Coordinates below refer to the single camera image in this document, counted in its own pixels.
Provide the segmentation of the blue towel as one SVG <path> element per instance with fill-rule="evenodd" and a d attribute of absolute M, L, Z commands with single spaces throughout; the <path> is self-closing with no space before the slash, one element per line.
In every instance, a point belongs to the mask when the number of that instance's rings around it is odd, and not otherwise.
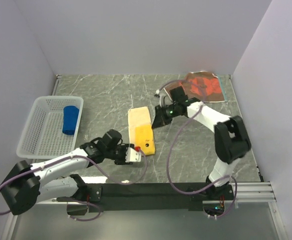
<path fill-rule="evenodd" d="M 75 133 L 79 109 L 74 105 L 66 106 L 63 109 L 62 133 L 72 136 Z"/>

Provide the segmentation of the brown orange towel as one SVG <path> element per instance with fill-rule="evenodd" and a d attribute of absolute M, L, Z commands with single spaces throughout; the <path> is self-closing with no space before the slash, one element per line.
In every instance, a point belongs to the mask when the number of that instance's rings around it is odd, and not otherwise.
<path fill-rule="evenodd" d="M 220 77 L 212 72 L 189 72 L 183 79 L 170 83 L 164 87 L 170 99 L 170 90 L 177 87 L 182 87 L 188 98 L 197 98 L 207 103 L 221 103 L 226 100 Z"/>

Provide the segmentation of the yellow cream towel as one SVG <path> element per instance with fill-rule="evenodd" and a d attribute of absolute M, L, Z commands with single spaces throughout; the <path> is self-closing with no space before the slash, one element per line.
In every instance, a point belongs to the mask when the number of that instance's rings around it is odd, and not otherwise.
<path fill-rule="evenodd" d="M 146 156 L 155 154 L 154 133 L 148 107 L 132 108 L 128 111 L 129 142 L 139 147 Z"/>

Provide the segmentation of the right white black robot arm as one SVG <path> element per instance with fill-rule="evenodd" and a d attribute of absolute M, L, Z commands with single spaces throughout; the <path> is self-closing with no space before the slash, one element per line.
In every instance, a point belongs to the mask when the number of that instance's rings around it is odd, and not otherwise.
<path fill-rule="evenodd" d="M 191 121 L 197 121 L 214 134 L 217 160 L 213 170 L 206 178 L 206 185 L 195 191 L 183 191 L 174 183 L 171 187 L 183 195 L 197 195 L 205 192 L 212 200 L 218 199 L 223 190 L 233 178 L 232 173 L 240 159 L 251 150 L 251 141 L 241 116 L 228 116 L 208 107 L 202 100 L 188 98 L 182 87 L 170 91 L 172 103 L 165 104 L 164 97 L 157 90 L 155 96 L 160 103 L 155 106 L 155 118 L 152 128 L 160 128 L 170 124 L 173 118 L 185 116 L 188 118 L 184 126 Z"/>

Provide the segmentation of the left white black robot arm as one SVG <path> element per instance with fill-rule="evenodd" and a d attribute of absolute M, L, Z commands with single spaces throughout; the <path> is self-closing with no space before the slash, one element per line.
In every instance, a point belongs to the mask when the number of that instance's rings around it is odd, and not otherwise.
<path fill-rule="evenodd" d="M 123 143 L 122 135 L 111 129 L 63 156 L 39 163 L 16 163 L 2 182 L 0 193 L 13 215 L 52 199 L 54 194 L 80 201 L 87 195 L 87 186 L 73 171 L 96 166 L 105 159 L 116 165 L 129 165 L 140 162 L 141 157 L 133 144 Z"/>

